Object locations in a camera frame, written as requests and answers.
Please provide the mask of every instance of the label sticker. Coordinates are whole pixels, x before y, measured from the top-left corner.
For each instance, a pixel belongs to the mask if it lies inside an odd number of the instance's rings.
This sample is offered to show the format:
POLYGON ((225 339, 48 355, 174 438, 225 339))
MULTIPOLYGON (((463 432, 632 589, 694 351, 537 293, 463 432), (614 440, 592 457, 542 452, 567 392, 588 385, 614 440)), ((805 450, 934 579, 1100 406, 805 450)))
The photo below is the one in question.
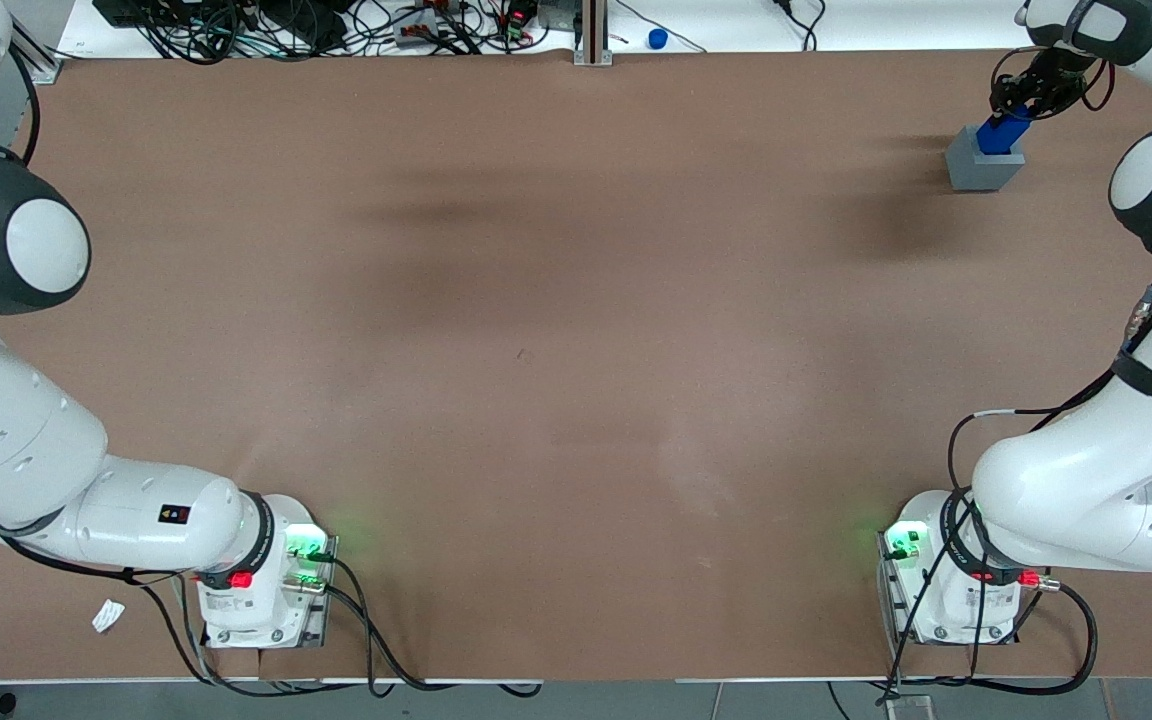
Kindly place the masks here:
POLYGON ((159 510, 159 523, 169 523, 172 525, 183 525, 189 521, 189 506, 188 505, 165 505, 161 510, 159 510))

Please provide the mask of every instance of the blue block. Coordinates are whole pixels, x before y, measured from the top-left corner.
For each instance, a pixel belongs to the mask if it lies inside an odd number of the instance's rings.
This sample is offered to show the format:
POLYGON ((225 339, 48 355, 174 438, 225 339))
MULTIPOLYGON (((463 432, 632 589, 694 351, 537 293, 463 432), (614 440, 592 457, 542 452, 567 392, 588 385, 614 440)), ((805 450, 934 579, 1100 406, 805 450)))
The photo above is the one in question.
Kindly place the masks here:
POLYGON ((1011 145, 1020 141, 1020 136, 1025 135, 1029 124, 1029 119, 1015 118, 1014 115, 1000 118, 996 121, 996 127, 988 122, 984 123, 977 131, 977 146, 985 156, 1010 154, 1011 145))

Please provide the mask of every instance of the metal bracket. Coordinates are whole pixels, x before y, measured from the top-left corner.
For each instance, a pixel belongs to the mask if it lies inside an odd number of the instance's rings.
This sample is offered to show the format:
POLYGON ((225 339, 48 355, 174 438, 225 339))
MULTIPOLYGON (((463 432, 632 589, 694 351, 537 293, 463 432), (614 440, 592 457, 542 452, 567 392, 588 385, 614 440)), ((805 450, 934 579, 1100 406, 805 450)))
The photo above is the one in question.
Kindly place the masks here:
POLYGON ((29 68, 29 77, 36 85, 54 85, 60 74, 60 60, 47 50, 47 46, 29 33, 28 28, 16 18, 12 18, 12 45, 24 58, 29 68))
POLYGON ((576 65, 588 65, 588 67, 591 68, 608 68, 612 66, 612 51, 604 50, 602 58, 596 60, 593 63, 590 63, 590 61, 585 59, 584 51, 577 50, 573 61, 575 61, 576 65))
POLYGON ((607 46, 607 0, 579 0, 581 29, 576 38, 573 61, 588 68, 612 66, 612 50, 607 46))

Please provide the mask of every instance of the white paper scrap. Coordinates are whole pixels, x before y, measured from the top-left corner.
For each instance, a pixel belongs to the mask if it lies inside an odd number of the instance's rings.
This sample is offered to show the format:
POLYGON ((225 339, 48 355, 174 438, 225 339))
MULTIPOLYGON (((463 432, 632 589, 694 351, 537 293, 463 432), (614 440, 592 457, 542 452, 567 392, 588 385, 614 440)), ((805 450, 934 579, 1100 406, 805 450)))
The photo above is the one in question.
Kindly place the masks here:
POLYGON ((127 611, 127 607, 122 602, 106 600, 100 612, 97 612, 96 616, 92 617, 92 628, 96 628, 97 632, 105 632, 105 630, 109 629, 109 626, 113 626, 123 616, 123 611, 127 611))

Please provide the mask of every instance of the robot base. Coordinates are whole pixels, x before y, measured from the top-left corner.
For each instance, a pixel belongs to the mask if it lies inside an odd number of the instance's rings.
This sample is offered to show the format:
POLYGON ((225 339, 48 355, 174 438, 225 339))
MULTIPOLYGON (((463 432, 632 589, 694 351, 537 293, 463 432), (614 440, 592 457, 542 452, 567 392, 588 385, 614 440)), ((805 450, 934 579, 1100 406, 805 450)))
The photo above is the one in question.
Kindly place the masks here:
POLYGON ((267 495, 274 511, 273 547, 252 574, 251 586, 214 591, 198 584, 207 647, 273 650, 320 647, 326 634, 335 566, 305 560, 308 552, 334 555, 338 538, 314 524, 290 497, 267 495))
MULTIPOLYGON (((945 491, 919 493, 905 505, 900 520, 878 535, 878 594, 882 622, 893 641, 909 621, 909 611, 924 592, 925 573, 945 541, 941 538, 941 507, 945 491)), ((980 611, 980 581, 961 571, 948 558, 935 569, 925 588, 927 597, 914 616, 910 639, 920 644, 973 644, 980 611)), ((1011 623, 1020 609, 1020 584, 986 585, 979 643, 1011 642, 1011 623)))

